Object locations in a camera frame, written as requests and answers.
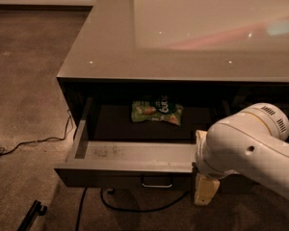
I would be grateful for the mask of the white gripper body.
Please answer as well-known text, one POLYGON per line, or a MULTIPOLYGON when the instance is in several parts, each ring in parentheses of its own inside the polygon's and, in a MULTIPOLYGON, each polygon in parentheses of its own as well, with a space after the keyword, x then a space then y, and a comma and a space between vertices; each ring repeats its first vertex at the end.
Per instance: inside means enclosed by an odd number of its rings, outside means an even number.
POLYGON ((208 147, 206 134, 206 131, 196 130, 196 165, 198 171, 208 178, 219 180, 234 174, 235 171, 227 168, 208 147))

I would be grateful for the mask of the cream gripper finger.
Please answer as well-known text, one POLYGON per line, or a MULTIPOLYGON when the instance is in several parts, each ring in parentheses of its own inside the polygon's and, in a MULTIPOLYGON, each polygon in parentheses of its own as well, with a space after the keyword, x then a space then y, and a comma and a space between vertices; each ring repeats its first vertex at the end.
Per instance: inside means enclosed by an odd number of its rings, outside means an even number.
POLYGON ((194 203, 197 206, 207 206, 216 195, 219 187, 220 181, 218 179, 211 179, 198 173, 194 203))

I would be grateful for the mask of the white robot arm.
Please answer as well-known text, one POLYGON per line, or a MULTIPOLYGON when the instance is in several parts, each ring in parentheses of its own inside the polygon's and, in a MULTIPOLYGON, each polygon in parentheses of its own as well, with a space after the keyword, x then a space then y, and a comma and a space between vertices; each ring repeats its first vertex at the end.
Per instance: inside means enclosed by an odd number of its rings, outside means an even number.
POLYGON ((251 105, 197 131, 198 171, 223 179, 237 172, 289 201, 289 120, 268 103, 251 105))

